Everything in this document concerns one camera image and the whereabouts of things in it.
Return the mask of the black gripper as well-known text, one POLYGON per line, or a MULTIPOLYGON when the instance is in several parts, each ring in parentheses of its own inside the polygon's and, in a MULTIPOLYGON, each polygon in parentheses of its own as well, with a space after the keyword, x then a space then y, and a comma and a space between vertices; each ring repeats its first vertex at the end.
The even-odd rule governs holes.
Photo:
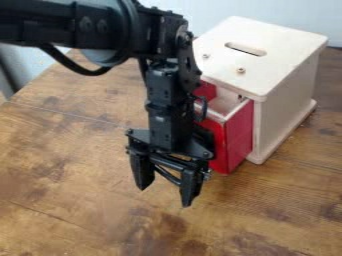
POLYGON ((203 96, 194 95, 201 87, 201 74, 198 69, 182 72, 174 64, 154 64, 144 70, 148 128, 127 131, 136 187, 144 190, 152 184, 161 166, 179 171, 183 207, 190 207, 201 194, 209 161, 214 157, 199 144, 194 132, 197 122, 207 114, 207 109, 202 113, 194 109, 197 101, 207 103, 203 96))

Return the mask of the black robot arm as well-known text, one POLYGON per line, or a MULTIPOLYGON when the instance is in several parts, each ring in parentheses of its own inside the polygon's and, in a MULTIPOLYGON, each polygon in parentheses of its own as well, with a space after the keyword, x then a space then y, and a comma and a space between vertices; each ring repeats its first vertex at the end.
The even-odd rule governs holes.
POLYGON ((130 129, 127 154, 135 184, 146 189, 158 175, 179 187, 182 205, 201 194, 215 156, 214 134, 194 94, 202 71, 194 35, 182 15, 138 0, 91 5, 78 0, 0 0, 0 43, 36 47, 84 76, 106 74, 135 58, 147 88, 148 128, 130 129))

